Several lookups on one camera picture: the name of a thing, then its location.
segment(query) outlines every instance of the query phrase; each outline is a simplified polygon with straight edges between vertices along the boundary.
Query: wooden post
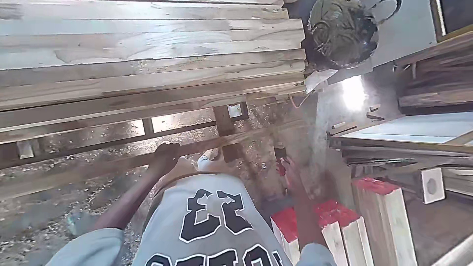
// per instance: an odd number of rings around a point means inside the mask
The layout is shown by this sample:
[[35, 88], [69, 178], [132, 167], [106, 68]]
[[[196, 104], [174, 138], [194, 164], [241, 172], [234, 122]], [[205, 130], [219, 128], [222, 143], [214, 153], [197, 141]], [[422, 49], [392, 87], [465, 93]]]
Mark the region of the wooden post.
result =
[[[213, 113], [215, 115], [215, 122], [217, 122], [217, 131], [219, 136], [228, 136], [235, 133], [235, 126], [233, 121], [230, 118], [230, 113], [228, 112], [228, 106], [217, 106], [213, 108]], [[223, 159], [225, 162], [231, 162], [238, 158], [241, 158], [241, 145], [235, 143], [228, 146], [222, 147]]]

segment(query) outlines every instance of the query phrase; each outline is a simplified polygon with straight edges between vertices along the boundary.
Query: wooden board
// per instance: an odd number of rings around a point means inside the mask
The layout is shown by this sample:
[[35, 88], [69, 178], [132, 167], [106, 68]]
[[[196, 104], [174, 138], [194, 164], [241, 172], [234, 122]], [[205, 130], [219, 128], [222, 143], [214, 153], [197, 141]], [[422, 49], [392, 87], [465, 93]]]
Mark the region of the wooden board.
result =
[[287, 10], [271, 5], [100, 0], [6, 0], [0, 14], [17, 20], [289, 18]]
[[168, 43], [141, 47], [103, 48], [42, 48], [24, 49], [11, 53], [0, 52], [0, 70], [34, 68], [44, 66], [74, 65], [103, 62], [119, 62], [138, 59], [161, 59], [199, 55], [250, 53], [263, 51], [299, 49], [302, 38], [294, 40], [254, 40], [215, 43]]
[[306, 53], [304, 49], [296, 49], [285, 51], [218, 54], [171, 59], [136, 60], [127, 62], [2, 70], [0, 71], [0, 88], [37, 83], [100, 79], [305, 58]]
[[65, 133], [76, 130], [81, 130], [87, 127], [103, 126], [107, 124], [116, 124], [122, 122], [133, 121], [141, 118], [155, 117], [160, 115], [177, 114], [187, 111], [193, 111], [208, 107], [215, 107], [220, 105], [229, 105], [239, 102], [246, 102], [254, 99], [264, 99], [279, 95], [280, 93], [300, 92], [305, 91], [304, 85], [291, 86], [288, 90], [267, 90], [264, 92], [253, 92], [243, 95], [229, 96], [217, 99], [202, 100], [196, 102], [182, 103], [172, 106], [163, 106], [156, 108], [148, 108], [127, 113], [119, 113], [113, 115], [105, 115], [99, 117], [79, 119], [76, 121], [62, 122], [57, 124], [47, 124], [29, 127], [25, 129], [17, 129], [12, 131], [0, 132], [0, 144], [8, 142], [16, 142], [28, 140], [38, 137], [44, 137], [57, 133]]
[[302, 73], [281, 74], [0, 112], [0, 126], [2, 127], [0, 132], [236, 96], [269, 89], [290, 89], [303, 80]]
[[400, 187], [372, 178], [353, 181], [355, 204], [364, 217], [375, 265], [416, 266]]
[[0, 36], [302, 29], [293, 19], [4, 20]]
[[304, 60], [299, 59], [13, 86], [0, 90], [0, 110], [302, 72], [304, 69]]
[[[273, 132], [285, 130], [288, 128], [298, 128], [304, 126], [301, 120], [287, 122], [268, 128], [258, 128], [248, 132], [241, 132], [230, 136], [219, 137], [215, 139], [184, 144], [179, 147], [178, 155], [184, 156], [205, 150], [222, 147], [229, 144], [241, 142], [245, 139], [254, 139], [269, 135]], [[61, 173], [46, 174], [38, 177], [31, 177], [28, 180], [20, 180], [0, 186], [0, 200], [28, 195], [31, 193], [43, 191], [53, 187], [66, 185], [70, 183], [89, 180], [108, 173], [123, 171], [135, 167], [149, 164], [153, 159], [153, 152], [138, 155], [129, 158], [120, 158], [106, 162], [93, 162], [91, 164], [65, 170]]]

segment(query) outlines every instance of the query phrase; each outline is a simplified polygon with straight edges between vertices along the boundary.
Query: wooden beam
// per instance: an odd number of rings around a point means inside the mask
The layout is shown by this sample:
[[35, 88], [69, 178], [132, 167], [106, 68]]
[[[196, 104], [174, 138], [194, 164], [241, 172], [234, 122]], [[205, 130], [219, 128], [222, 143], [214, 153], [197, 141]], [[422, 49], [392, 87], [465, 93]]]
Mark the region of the wooden beam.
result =
[[289, 18], [287, 10], [271, 5], [100, 0], [61, 0], [60, 3], [54, 0], [7, 0], [3, 1], [1, 11], [4, 18], [24, 20]]
[[355, 203], [365, 219], [375, 265], [416, 266], [401, 188], [363, 178], [353, 181]]
[[[215, 122], [217, 122], [217, 131], [219, 136], [228, 136], [235, 133], [235, 125], [230, 118], [228, 106], [217, 106], [213, 108]], [[239, 143], [227, 145], [222, 147], [222, 155], [225, 162], [231, 162], [241, 158], [241, 148]]]
[[465, 145], [468, 142], [473, 141], [473, 131], [464, 133], [452, 140], [447, 141], [444, 144], [449, 144], [449, 145]]
[[[230, 136], [218, 137], [210, 140], [194, 142], [181, 145], [178, 149], [178, 156], [184, 156], [205, 150], [222, 147], [229, 144], [241, 142], [246, 139], [260, 138], [274, 132], [303, 127], [301, 120], [291, 121], [280, 125], [255, 130], [236, 133]], [[145, 153], [129, 158], [120, 158], [106, 162], [93, 162], [81, 167], [66, 170], [62, 173], [46, 174], [38, 177], [31, 177], [27, 180], [3, 184], [0, 186], [0, 200], [15, 198], [31, 193], [43, 191], [61, 185], [89, 180], [108, 173], [124, 171], [131, 168], [148, 165], [154, 158], [154, 153]]]
[[444, 53], [449, 53], [449, 52], [465, 49], [471, 46], [472, 40], [473, 40], [473, 31], [470, 31], [465, 34], [443, 41], [437, 44], [436, 46], [432, 46], [422, 51], [419, 51], [417, 53], [413, 53], [403, 58], [397, 59], [394, 62], [398, 66], [403, 67], [407, 64], [415, 63], [415, 62], [418, 62], [430, 57], [434, 57], [436, 55], [441, 55]]
[[[291, 87], [292, 91], [305, 91], [305, 86], [298, 85]], [[34, 126], [24, 129], [16, 129], [12, 131], [0, 132], [0, 144], [8, 142], [16, 142], [22, 140], [28, 140], [33, 138], [44, 137], [57, 133], [65, 133], [81, 130], [87, 127], [103, 126], [107, 124], [116, 124], [128, 121], [134, 121], [141, 118], [149, 118], [161, 115], [171, 115], [182, 112], [188, 112], [198, 109], [204, 109], [208, 107], [215, 107], [220, 105], [230, 105], [238, 102], [245, 102], [248, 100], [258, 100], [261, 97], [272, 97], [283, 93], [281, 90], [268, 90], [264, 92], [254, 92], [237, 96], [229, 96], [217, 99], [202, 100], [196, 102], [189, 102], [183, 104], [177, 104], [172, 106], [163, 106], [156, 108], [143, 109], [138, 111], [131, 111], [127, 113], [119, 113], [113, 115], [105, 115], [99, 117], [79, 119], [76, 121], [61, 122], [57, 124], [47, 124]]]
[[296, 49], [2, 70], [0, 71], [0, 87], [217, 68], [305, 58], [304, 49]]
[[136, 92], [175, 89], [217, 82], [302, 72], [304, 60], [276, 61], [216, 68], [160, 72], [90, 80], [73, 80], [6, 87], [0, 90], [0, 110], [43, 106]]
[[270, 89], [290, 89], [303, 80], [302, 73], [281, 74], [0, 112], [0, 132]]
[[110, 49], [94, 48], [62, 48], [55, 50], [25, 49], [17, 53], [9, 53], [8, 49], [0, 52], [0, 69], [34, 68], [44, 66], [74, 65], [86, 63], [130, 61], [138, 59], [160, 59], [188, 57], [199, 55], [227, 54], [227, 53], [250, 53], [262, 51], [292, 50], [299, 49], [301, 39], [295, 40], [253, 40], [233, 41], [219, 43], [168, 43], [148, 47], [141, 53], [128, 50], [125, 54], [123, 47], [112, 47]]

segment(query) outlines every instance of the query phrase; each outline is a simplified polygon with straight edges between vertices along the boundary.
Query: dusty surface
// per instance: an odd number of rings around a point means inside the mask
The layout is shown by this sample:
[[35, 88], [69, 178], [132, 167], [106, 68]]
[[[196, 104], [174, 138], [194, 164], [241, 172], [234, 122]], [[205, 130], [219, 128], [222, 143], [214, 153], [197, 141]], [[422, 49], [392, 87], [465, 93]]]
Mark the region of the dusty surface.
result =
[[[301, 114], [295, 112], [287, 103], [262, 106], [250, 110], [250, 119], [236, 122], [236, 127], [238, 131], [246, 131], [299, 116]], [[153, 124], [157, 132], [211, 120], [214, 120], [212, 109], [203, 109], [154, 118]], [[46, 152], [55, 152], [141, 134], [144, 134], [141, 121], [134, 121], [49, 136], [42, 138], [41, 144]], [[86, 166], [97, 160], [150, 152], [164, 140], [188, 143], [216, 136], [216, 127], [209, 127], [5, 169], [0, 171], [0, 185], [34, 178], [36, 175], [53, 174], [76, 166]], [[286, 144], [288, 153], [294, 154], [304, 171], [309, 173], [311, 150], [307, 147], [307, 131], [288, 130], [278, 138]], [[243, 142], [244, 158], [231, 164], [235, 176], [245, 182], [257, 208], [263, 200], [282, 198], [286, 193], [285, 182], [276, 172], [272, 143], [271, 137]], [[188, 159], [195, 164], [200, 155], [193, 154], [188, 156]], [[67, 242], [87, 232], [96, 216], [103, 213], [107, 206], [139, 180], [146, 168], [144, 166], [127, 172], [113, 173], [87, 182], [0, 202], [0, 265], [44, 265]], [[309, 174], [305, 175], [305, 179], [310, 178]], [[130, 265], [132, 262], [140, 243], [142, 225], [152, 194], [143, 202], [126, 228], [124, 246], [117, 265]]]

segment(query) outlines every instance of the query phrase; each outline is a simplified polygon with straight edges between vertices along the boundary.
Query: wood grain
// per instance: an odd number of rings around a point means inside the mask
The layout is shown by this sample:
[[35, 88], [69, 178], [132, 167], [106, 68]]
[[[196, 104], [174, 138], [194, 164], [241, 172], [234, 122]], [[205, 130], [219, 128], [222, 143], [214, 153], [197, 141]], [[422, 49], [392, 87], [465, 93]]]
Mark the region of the wood grain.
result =
[[304, 61], [299, 59], [5, 87], [0, 90], [0, 110], [264, 77], [304, 69]]
[[0, 36], [302, 29], [293, 19], [4, 20]]
[[287, 10], [271, 5], [99, 0], [5, 0], [0, 14], [7, 20], [289, 18]]
[[88, 80], [241, 64], [305, 59], [304, 49], [192, 56], [0, 71], [0, 88], [37, 83]]
[[302, 73], [290, 73], [0, 112], [0, 132], [269, 89], [285, 89], [303, 80]]
[[11, 53], [7, 49], [0, 52], [0, 70], [34, 68], [44, 66], [74, 65], [103, 62], [119, 62], [138, 59], [161, 59], [199, 55], [250, 53], [277, 50], [292, 50], [301, 47], [304, 37], [294, 40], [254, 40], [219, 43], [181, 44], [169, 43], [157, 46], [120, 46], [108, 49], [62, 48], [25, 49]]
[[[210, 140], [184, 144], [179, 147], [178, 155], [184, 156], [194, 154], [205, 150], [222, 147], [229, 144], [241, 142], [245, 139], [255, 139], [273, 132], [282, 131], [288, 128], [298, 128], [304, 126], [301, 120], [287, 122], [267, 128], [258, 128], [255, 130], [241, 132], [230, 136], [218, 137]], [[46, 174], [37, 177], [30, 177], [20, 181], [0, 186], [0, 200], [28, 195], [31, 193], [43, 191], [53, 187], [66, 185], [70, 183], [89, 180], [108, 173], [123, 171], [135, 167], [147, 165], [154, 157], [154, 153], [145, 153], [135, 157], [120, 158], [106, 162], [92, 162], [74, 169], [66, 170], [62, 173]]]

